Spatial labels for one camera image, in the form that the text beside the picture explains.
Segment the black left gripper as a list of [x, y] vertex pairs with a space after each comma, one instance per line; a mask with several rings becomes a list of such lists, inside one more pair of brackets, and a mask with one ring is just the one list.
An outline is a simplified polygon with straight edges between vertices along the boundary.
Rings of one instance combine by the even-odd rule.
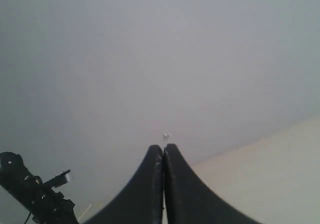
[[36, 224], [76, 224], [75, 204], [61, 192], [44, 185], [39, 176], [26, 175], [23, 183], [27, 188], [30, 204], [27, 209]]

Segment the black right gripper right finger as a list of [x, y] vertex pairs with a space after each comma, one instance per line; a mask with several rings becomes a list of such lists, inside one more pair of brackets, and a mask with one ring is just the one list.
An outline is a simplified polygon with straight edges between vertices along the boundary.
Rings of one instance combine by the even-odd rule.
[[164, 197], [169, 224], [257, 224], [214, 193], [175, 144], [163, 153]]

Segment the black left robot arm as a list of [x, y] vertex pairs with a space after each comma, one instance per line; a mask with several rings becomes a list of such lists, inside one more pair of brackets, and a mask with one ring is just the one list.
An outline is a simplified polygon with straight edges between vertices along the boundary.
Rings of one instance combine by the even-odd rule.
[[24, 165], [21, 155], [0, 154], [0, 185], [21, 203], [37, 224], [77, 224], [75, 204], [65, 199], [58, 188], [70, 182], [70, 170], [43, 182]]

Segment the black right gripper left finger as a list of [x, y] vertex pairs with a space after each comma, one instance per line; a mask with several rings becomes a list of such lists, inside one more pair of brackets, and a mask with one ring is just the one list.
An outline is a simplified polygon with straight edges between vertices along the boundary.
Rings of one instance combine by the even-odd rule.
[[161, 224], [163, 220], [163, 151], [149, 146], [126, 186], [87, 224]]

